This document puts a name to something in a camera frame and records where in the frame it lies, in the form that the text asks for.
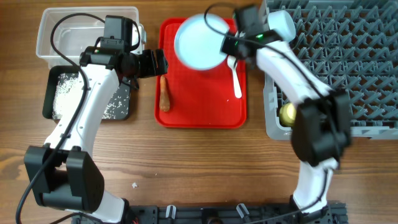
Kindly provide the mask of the white plastic spoon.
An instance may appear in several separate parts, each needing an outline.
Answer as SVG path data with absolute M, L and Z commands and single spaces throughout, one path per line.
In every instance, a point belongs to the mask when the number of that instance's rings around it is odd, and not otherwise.
M 229 55 L 227 58 L 227 64 L 228 67 L 231 69 L 231 73 L 232 73 L 232 78 L 233 78 L 233 88 L 234 88 L 234 95 L 236 98 L 241 98 L 242 97 L 242 91 L 241 91 L 241 87 L 239 84 L 239 79 L 238 79 L 238 74 L 236 71 L 236 67 L 238 65 L 238 61 L 236 60 L 236 58 L 232 55 Z

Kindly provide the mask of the light blue plate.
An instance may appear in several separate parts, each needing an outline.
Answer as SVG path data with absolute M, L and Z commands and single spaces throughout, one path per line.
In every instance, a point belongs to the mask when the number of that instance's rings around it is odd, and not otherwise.
M 221 51 L 227 31 L 229 25 L 214 14 L 189 17 L 175 35 L 175 54 L 180 62 L 193 70 L 215 68 L 227 57 Z

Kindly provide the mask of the orange carrot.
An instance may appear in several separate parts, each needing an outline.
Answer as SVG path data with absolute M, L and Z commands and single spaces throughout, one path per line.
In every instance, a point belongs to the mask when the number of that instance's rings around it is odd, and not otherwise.
M 170 110 L 170 99 L 167 89 L 167 79 L 165 75 L 160 77 L 160 98 L 159 98 L 160 110 L 167 112 Z

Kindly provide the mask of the light blue bowl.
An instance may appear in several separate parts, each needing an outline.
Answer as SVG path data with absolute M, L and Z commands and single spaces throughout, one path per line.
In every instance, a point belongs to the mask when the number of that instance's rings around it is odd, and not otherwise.
M 276 31 L 284 41 L 291 42 L 295 39 L 295 24 L 287 11 L 271 12 L 268 15 L 268 25 L 270 30 Z

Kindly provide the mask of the yellow plastic cup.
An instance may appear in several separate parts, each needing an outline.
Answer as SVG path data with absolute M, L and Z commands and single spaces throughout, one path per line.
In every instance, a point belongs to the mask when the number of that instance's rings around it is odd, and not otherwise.
M 281 125 L 292 127 L 295 122 L 296 109 L 292 103 L 287 103 L 279 110 L 279 120 Z

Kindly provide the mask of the rice grains pile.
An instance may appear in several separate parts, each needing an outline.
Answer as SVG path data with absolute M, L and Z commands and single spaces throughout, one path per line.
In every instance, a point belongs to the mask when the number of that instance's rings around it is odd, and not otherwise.
M 78 74 L 62 73 L 58 76 L 55 97 L 51 106 L 50 119 L 61 119 L 69 106 L 79 103 L 81 91 L 78 90 L 82 82 Z M 102 119 L 124 120 L 129 116 L 130 88 L 121 84 L 112 95 Z

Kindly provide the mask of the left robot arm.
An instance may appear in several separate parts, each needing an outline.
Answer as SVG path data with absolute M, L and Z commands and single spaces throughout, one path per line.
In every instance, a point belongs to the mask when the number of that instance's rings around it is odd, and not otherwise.
M 93 145 L 103 113 L 124 78 L 136 81 L 167 73 L 161 49 L 136 53 L 137 23 L 122 16 L 103 19 L 104 34 L 87 47 L 73 68 L 80 75 L 78 104 L 62 116 L 42 146 L 24 156 L 29 176 L 25 192 L 42 207 L 67 210 L 99 223 L 138 223 L 129 202 L 104 188 L 93 161 Z

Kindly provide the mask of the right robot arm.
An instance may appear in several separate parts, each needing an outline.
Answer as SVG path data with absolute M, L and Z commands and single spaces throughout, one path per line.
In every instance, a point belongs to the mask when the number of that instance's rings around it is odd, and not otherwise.
M 272 77 L 296 109 L 291 143 L 300 160 L 297 187 L 291 196 L 298 223 L 327 214 L 331 178 L 351 144 L 350 102 L 344 90 L 319 80 L 293 53 L 288 40 L 275 29 L 264 28 L 255 5 L 234 7 L 238 30 L 224 31 L 221 51 L 251 60 Z

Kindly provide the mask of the grey dishwasher rack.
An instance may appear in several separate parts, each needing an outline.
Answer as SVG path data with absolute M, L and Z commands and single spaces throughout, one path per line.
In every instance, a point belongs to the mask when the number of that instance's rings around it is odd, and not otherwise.
M 287 11 L 290 46 L 321 81 L 350 99 L 352 134 L 397 138 L 397 2 L 263 1 L 261 12 Z

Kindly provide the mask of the red serving tray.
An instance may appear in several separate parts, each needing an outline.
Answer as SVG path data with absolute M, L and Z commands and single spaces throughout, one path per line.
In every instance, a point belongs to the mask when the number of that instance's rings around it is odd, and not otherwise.
M 247 118 L 246 64 L 238 62 L 236 70 L 243 96 L 236 98 L 233 77 L 227 62 L 206 71 L 184 66 L 174 51 L 174 38 L 184 22 L 183 17 L 171 17 L 160 27 L 159 47 L 168 61 L 165 75 L 170 109 L 160 105 L 160 77 L 156 80 L 154 116 L 168 128 L 234 129 Z

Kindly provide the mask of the clear plastic bin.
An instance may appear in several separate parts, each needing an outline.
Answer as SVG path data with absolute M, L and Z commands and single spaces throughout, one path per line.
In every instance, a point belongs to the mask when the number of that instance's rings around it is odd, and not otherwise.
M 104 19 L 107 15 L 128 17 L 139 22 L 139 11 L 134 6 L 98 6 L 98 7 L 51 7 L 43 14 L 37 35 L 36 55 L 45 60 L 49 67 L 68 65 L 50 44 L 50 35 L 54 25 L 63 17 L 74 13 L 88 13 Z M 62 54 L 75 63 L 80 54 L 95 44 L 104 33 L 104 24 L 97 19 L 76 16 L 63 21 L 56 29 L 53 42 Z

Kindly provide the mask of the black plastic tray bin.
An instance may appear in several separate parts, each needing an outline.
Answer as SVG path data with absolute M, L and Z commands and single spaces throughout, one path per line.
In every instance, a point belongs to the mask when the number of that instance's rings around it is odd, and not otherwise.
M 42 115 L 46 119 L 59 120 L 70 106 L 76 106 L 81 98 L 83 81 L 72 66 L 55 66 L 50 69 Z M 120 85 L 112 95 L 103 119 L 123 120 L 129 116 L 130 88 Z

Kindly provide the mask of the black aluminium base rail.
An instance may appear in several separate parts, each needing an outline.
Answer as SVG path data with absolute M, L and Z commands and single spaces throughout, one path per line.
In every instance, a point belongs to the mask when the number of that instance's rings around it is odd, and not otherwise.
M 344 203 L 329 203 L 316 215 L 301 216 L 296 209 L 284 203 L 263 206 L 239 204 L 235 207 L 166 207 L 131 206 L 125 219 L 131 223 L 153 224 L 206 224 L 206 223 L 317 223 L 348 224 Z

